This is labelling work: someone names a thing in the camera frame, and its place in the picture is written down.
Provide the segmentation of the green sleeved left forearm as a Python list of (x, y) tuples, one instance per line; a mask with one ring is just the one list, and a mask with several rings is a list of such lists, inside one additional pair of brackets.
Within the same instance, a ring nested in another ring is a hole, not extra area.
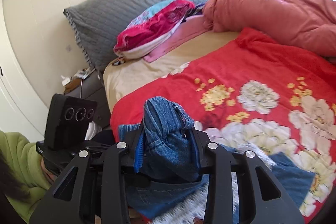
[(25, 221), (52, 185), (36, 144), (19, 132), (1, 132), (1, 192)]

